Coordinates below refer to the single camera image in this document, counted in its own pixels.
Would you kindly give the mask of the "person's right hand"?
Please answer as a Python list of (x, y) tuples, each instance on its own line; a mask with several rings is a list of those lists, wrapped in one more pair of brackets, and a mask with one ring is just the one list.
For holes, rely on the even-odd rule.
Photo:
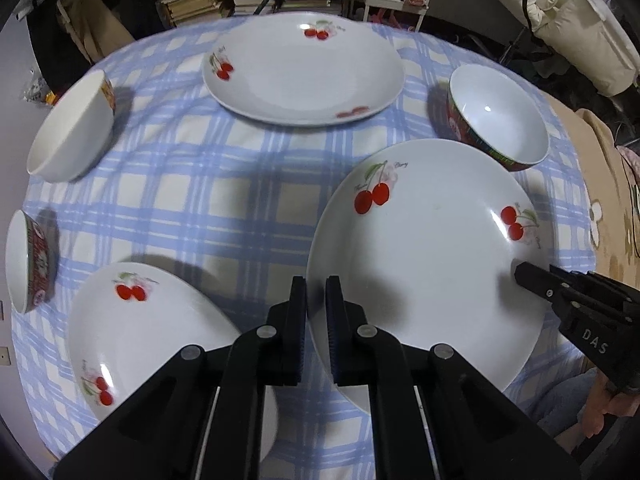
[(605, 415), (630, 417), (638, 410), (638, 396), (627, 393), (617, 393), (614, 396), (606, 388), (607, 385), (608, 378), (598, 370), (582, 414), (582, 432), (586, 438), (595, 436), (603, 429)]

